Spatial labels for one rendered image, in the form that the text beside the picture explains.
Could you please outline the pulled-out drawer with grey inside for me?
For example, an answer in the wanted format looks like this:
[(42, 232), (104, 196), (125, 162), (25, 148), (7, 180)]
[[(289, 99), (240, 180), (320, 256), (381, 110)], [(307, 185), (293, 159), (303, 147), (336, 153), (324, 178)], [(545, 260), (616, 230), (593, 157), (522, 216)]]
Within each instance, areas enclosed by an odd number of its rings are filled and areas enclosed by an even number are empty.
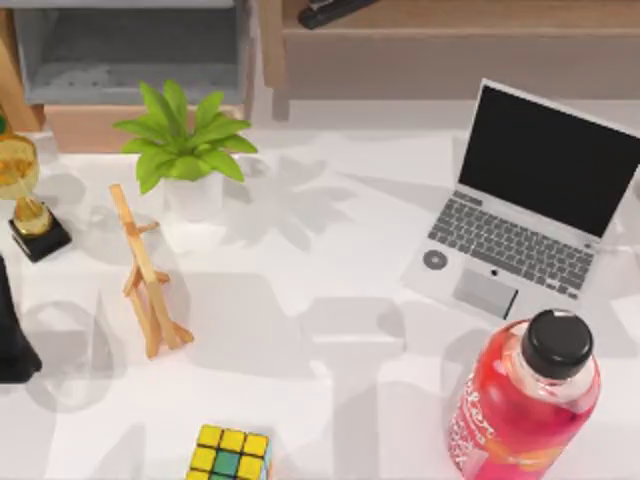
[(0, 0), (12, 10), (25, 99), (139, 105), (173, 80), (192, 104), (243, 103), (247, 0)]

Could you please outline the black stapler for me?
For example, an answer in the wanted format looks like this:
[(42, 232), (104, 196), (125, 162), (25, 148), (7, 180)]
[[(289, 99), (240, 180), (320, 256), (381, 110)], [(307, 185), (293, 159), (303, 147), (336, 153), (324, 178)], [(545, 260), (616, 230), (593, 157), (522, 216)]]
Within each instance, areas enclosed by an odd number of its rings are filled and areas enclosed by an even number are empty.
[(307, 30), (323, 27), (367, 8), (379, 0), (307, 0), (297, 15), (298, 23)]

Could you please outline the colourful puzzle cube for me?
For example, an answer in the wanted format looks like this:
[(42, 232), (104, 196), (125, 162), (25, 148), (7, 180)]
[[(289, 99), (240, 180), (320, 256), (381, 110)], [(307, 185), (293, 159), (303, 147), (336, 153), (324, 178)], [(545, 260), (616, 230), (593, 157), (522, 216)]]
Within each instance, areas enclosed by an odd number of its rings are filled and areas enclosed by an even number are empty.
[(184, 480), (273, 480), (268, 436), (203, 425)]

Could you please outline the small wooden easel stand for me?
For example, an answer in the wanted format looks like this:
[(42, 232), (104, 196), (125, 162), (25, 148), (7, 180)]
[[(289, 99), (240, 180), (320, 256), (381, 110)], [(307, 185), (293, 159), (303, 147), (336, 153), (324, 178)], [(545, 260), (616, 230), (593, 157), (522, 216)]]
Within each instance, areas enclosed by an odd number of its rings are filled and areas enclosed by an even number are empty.
[(110, 185), (109, 192), (133, 258), (123, 295), (130, 301), (138, 320), (146, 357), (154, 359), (162, 345), (175, 350), (192, 343), (194, 336), (189, 329), (171, 319), (162, 288), (171, 277), (154, 268), (142, 238), (144, 233), (157, 229), (160, 224), (157, 221), (137, 224), (120, 184)]

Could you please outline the gold trophy on black base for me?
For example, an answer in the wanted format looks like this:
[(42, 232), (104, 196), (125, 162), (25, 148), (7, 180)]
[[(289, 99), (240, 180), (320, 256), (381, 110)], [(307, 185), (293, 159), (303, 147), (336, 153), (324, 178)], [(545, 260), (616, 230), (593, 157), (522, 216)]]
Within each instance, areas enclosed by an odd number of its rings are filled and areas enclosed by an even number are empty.
[(0, 200), (14, 201), (8, 225), (14, 241), (32, 263), (71, 243), (69, 232), (34, 195), (39, 176), (35, 144), (14, 133), (0, 110)]

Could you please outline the green plant in white pot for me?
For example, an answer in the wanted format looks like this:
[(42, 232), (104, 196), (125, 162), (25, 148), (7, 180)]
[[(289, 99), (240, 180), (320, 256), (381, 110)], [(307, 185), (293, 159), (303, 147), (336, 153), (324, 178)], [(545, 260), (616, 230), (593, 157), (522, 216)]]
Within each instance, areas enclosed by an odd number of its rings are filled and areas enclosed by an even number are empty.
[(113, 124), (132, 135), (121, 152), (138, 156), (139, 192), (146, 195), (161, 185), (175, 216), (188, 222), (213, 219), (223, 206), (224, 181), (245, 181), (236, 156), (258, 152), (243, 135), (251, 123), (222, 109), (221, 91), (199, 101), (194, 120), (176, 81), (165, 81), (162, 89), (142, 81), (139, 91), (146, 112)]

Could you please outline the pale wooden drawer front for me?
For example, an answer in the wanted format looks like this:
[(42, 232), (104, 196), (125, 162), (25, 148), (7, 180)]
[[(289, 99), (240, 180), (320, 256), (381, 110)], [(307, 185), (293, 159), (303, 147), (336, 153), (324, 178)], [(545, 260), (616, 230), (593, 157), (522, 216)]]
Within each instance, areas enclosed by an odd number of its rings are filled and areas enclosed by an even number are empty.
[(118, 121), (145, 115), (145, 105), (44, 105), (46, 124), (65, 154), (115, 154), (133, 135), (116, 129)]

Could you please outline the wooden open shelf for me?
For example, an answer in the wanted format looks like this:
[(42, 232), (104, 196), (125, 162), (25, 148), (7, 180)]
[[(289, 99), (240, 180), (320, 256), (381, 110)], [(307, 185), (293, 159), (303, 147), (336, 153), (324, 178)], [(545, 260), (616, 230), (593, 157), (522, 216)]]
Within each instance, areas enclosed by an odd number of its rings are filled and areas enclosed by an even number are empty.
[(309, 0), (255, 0), (263, 78), (292, 100), (471, 100), (483, 80), (640, 100), (640, 0), (374, 0), (308, 29)]

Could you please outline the pink bottle with black cap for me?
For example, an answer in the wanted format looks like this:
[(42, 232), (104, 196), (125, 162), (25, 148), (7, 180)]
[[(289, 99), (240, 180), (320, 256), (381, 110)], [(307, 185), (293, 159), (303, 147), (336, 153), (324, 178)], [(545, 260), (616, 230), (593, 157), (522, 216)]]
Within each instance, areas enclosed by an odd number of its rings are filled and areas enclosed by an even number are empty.
[(577, 314), (543, 310), (491, 335), (448, 427), (463, 480), (542, 480), (591, 417), (601, 378)]

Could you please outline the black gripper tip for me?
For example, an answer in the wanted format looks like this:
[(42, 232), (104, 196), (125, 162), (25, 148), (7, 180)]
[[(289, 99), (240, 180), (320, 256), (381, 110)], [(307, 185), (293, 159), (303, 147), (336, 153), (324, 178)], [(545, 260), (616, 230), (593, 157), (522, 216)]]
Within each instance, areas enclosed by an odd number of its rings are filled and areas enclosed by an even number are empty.
[(0, 254), (0, 384), (24, 384), (42, 369), (16, 314), (4, 257)]

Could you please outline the silver laptop with black screen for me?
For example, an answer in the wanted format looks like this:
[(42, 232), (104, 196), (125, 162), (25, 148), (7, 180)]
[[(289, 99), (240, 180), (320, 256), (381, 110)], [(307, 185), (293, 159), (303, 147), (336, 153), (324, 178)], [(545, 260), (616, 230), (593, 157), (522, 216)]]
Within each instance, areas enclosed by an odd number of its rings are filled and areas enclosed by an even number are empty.
[(460, 172), (404, 283), (503, 320), (574, 310), (639, 168), (640, 133), (483, 80)]

